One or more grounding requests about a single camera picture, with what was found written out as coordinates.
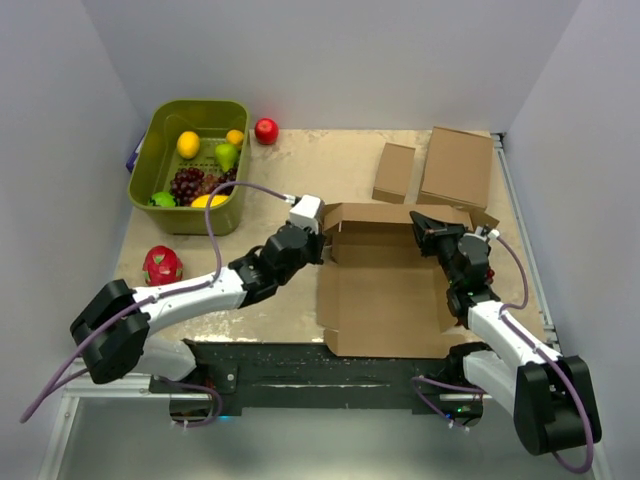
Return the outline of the small folded cardboard box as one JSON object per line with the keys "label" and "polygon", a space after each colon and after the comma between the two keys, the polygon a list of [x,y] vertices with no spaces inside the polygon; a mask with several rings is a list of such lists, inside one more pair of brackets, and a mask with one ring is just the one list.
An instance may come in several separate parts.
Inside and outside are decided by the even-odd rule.
{"label": "small folded cardboard box", "polygon": [[372,199],[403,204],[409,190],[415,149],[387,142],[382,150],[372,189]]}

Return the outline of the green lime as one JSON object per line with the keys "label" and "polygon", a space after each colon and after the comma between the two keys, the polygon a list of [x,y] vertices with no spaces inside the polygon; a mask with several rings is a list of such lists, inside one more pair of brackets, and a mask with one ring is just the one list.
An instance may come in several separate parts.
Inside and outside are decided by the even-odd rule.
{"label": "green lime", "polygon": [[178,206],[179,203],[170,192],[160,191],[150,196],[148,205],[161,208],[173,208]]}

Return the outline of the small orange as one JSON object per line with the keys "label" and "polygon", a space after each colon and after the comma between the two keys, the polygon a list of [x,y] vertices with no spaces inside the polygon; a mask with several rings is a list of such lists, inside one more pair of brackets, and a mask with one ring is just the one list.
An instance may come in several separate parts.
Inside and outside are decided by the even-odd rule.
{"label": "small orange", "polygon": [[240,150],[244,143],[245,135],[241,130],[232,129],[227,132],[225,139],[227,143]]}

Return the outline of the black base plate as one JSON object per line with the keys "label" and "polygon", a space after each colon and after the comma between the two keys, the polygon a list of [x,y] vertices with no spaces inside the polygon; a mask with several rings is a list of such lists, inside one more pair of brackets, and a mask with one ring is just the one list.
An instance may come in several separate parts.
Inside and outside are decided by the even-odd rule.
{"label": "black base plate", "polygon": [[200,420],[214,410],[206,388],[222,398],[223,416],[249,408],[441,410],[466,427],[483,414],[483,397],[447,392],[457,384],[452,363],[442,359],[338,357],[320,343],[188,342],[196,369],[176,385],[150,381],[153,394],[171,397],[176,420]]}

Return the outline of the green pear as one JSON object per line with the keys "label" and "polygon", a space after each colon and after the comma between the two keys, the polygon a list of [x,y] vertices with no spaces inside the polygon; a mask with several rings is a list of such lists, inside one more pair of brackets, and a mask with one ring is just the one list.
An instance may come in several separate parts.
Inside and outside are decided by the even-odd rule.
{"label": "green pear", "polygon": [[239,151],[233,144],[220,143],[215,146],[214,156],[220,170],[226,173],[236,166]]}

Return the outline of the red dragon fruit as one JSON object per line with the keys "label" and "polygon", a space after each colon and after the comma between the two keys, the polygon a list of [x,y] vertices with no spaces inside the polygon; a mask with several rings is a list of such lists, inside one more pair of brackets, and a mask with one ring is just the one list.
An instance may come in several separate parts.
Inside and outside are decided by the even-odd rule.
{"label": "red dragon fruit", "polygon": [[147,252],[142,271],[147,286],[168,285],[183,279],[182,261],[174,250],[163,245]]}

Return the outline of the large folded cardboard box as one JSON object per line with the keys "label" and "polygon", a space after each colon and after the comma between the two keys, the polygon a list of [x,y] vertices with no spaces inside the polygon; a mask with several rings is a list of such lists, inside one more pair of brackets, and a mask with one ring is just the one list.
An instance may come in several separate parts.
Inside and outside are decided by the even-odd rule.
{"label": "large folded cardboard box", "polygon": [[484,211],[489,200],[493,152],[491,137],[434,127],[416,203]]}

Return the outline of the dark grapes in basket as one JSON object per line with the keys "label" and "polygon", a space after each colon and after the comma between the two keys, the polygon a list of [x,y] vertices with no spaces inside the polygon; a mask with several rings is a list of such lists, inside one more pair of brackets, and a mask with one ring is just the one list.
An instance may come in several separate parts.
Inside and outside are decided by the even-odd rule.
{"label": "dark grapes in basket", "polygon": [[220,185],[236,179],[237,168],[227,172],[210,172],[195,167],[179,169],[169,184],[169,192],[178,206],[191,206],[202,196],[210,195]]}

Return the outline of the yellow lemon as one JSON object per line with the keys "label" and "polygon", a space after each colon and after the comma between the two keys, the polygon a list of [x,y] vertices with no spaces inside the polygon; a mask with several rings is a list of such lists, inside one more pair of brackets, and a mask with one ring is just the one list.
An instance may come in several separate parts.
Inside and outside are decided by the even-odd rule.
{"label": "yellow lemon", "polygon": [[200,137],[194,131],[185,131],[177,139],[176,152],[185,159],[193,159],[200,149]]}

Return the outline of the purple white booklet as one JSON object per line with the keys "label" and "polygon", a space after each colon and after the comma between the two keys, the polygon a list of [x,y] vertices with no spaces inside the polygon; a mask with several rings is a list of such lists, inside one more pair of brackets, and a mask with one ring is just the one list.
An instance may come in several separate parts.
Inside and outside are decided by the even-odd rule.
{"label": "purple white booklet", "polygon": [[137,160],[139,158],[140,155],[140,151],[141,148],[143,146],[144,140],[145,140],[146,134],[143,134],[138,143],[136,144],[136,147],[134,148],[134,150],[130,153],[129,157],[127,158],[126,162],[125,162],[125,168],[129,173],[132,173],[135,165],[137,163]]}

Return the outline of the green plastic basket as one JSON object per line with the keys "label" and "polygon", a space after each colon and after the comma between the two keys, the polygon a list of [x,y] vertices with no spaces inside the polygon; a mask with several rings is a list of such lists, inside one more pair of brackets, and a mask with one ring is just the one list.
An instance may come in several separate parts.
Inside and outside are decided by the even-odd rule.
{"label": "green plastic basket", "polygon": [[[204,235],[204,209],[191,206],[161,208],[148,205],[156,192],[169,192],[169,184],[181,168],[195,167],[206,173],[222,172],[214,156],[215,146],[226,143],[229,130],[241,130],[244,143],[236,163],[235,180],[248,179],[250,115],[244,105],[231,100],[179,99],[160,106],[152,116],[139,158],[131,175],[128,195],[134,207],[144,212],[163,232],[177,235]],[[178,137],[194,131],[200,149],[191,160],[176,152]]]}

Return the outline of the right aluminium rail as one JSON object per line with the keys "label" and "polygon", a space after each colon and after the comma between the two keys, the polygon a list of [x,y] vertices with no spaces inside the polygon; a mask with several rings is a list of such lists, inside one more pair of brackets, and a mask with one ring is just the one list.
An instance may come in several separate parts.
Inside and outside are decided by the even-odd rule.
{"label": "right aluminium rail", "polygon": [[545,332],[546,344],[561,353],[562,347],[560,344],[558,332],[553,322],[551,312],[549,310],[548,302],[539,276],[539,271],[528,236],[527,228],[522,216],[522,211],[516,193],[515,185],[513,183],[512,176],[507,165],[507,157],[504,150],[505,134],[502,132],[491,133],[490,137],[494,142],[494,151],[497,156],[497,162],[500,166],[504,187],[509,198],[515,223],[517,225],[523,255],[526,258],[527,282],[528,286],[532,287],[535,292],[536,305]]}

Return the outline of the cardboard paper box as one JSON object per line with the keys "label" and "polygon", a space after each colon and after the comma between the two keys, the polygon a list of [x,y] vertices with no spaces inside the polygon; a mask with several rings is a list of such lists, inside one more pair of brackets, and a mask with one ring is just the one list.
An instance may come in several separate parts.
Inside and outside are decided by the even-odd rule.
{"label": "cardboard paper box", "polygon": [[335,355],[440,359],[470,342],[447,307],[442,267],[421,255],[413,211],[470,229],[499,223],[483,211],[447,205],[327,205],[316,319]]}

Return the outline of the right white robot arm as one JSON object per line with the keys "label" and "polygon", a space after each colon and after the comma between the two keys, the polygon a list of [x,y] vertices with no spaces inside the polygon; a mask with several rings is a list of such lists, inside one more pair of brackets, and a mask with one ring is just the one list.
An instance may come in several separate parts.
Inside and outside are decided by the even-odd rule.
{"label": "right white robot arm", "polygon": [[593,454],[602,429],[588,365],[539,341],[512,316],[514,305],[494,293],[489,255],[499,232],[489,226],[469,229],[417,211],[410,218],[421,254],[436,258],[448,280],[450,312],[481,339],[451,349],[448,386],[495,399],[532,455],[558,456],[577,447]]}

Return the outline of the red apple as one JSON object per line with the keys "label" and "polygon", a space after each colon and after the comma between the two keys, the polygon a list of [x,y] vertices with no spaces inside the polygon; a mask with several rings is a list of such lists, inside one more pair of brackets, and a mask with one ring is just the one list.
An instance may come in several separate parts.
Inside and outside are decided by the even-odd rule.
{"label": "red apple", "polygon": [[279,126],[271,118],[263,117],[256,121],[254,135],[256,140],[262,145],[273,145],[279,136]]}

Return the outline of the yellow mango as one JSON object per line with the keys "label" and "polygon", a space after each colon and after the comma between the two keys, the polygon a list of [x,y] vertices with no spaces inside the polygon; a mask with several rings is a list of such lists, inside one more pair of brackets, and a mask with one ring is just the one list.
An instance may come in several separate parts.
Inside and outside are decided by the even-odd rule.
{"label": "yellow mango", "polygon": [[210,207],[215,207],[224,204],[227,200],[227,195],[218,194],[213,198],[210,198],[209,195],[202,195],[193,200],[190,206],[192,208],[205,208],[207,205],[209,205]]}

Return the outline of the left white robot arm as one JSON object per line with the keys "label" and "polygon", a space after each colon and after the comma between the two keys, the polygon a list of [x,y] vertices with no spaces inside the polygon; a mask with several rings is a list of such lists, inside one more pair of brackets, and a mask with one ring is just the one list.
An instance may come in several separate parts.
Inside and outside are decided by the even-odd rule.
{"label": "left white robot arm", "polygon": [[185,392],[200,390],[207,368],[183,342],[156,333],[210,312],[260,303],[308,264],[322,262],[320,226],[286,222],[261,246],[212,274],[160,287],[108,282],[71,325],[78,351],[96,384],[138,372],[165,377]]}

